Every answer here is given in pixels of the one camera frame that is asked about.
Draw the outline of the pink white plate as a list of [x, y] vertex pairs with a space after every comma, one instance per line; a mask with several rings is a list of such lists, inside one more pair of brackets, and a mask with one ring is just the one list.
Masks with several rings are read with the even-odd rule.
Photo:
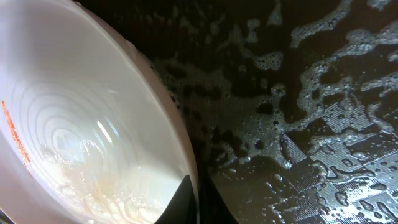
[[6, 223], [155, 223], [198, 174], [149, 61], [75, 1], [1, 2]]

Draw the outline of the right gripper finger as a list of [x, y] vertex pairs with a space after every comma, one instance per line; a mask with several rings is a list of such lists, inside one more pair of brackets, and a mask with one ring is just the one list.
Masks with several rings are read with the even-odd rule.
[[186, 175], [155, 224], [196, 224], [197, 210], [190, 176]]

